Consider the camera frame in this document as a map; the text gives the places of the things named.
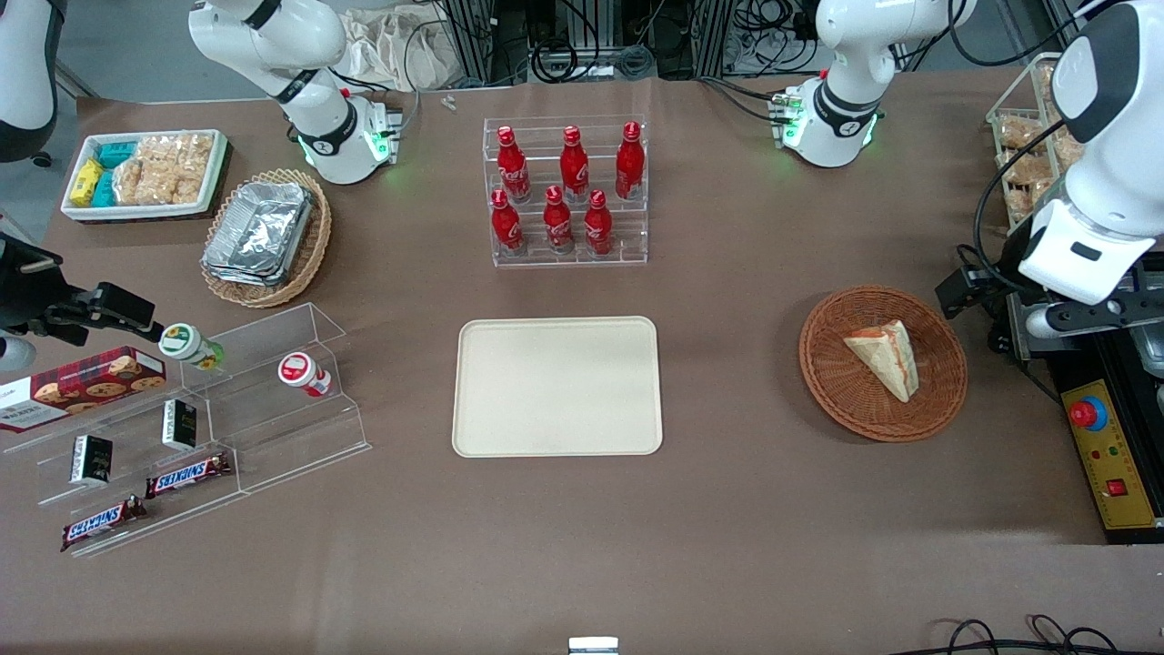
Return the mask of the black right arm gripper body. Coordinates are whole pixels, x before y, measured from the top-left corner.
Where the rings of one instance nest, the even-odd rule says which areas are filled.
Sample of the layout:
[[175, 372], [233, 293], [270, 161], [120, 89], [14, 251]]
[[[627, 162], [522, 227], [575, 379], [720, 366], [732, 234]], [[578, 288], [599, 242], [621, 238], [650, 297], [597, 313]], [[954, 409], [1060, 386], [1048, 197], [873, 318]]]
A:
[[9, 235], [1, 238], [1, 328], [22, 336], [33, 320], [45, 318], [47, 309], [68, 301], [69, 283], [57, 254]]

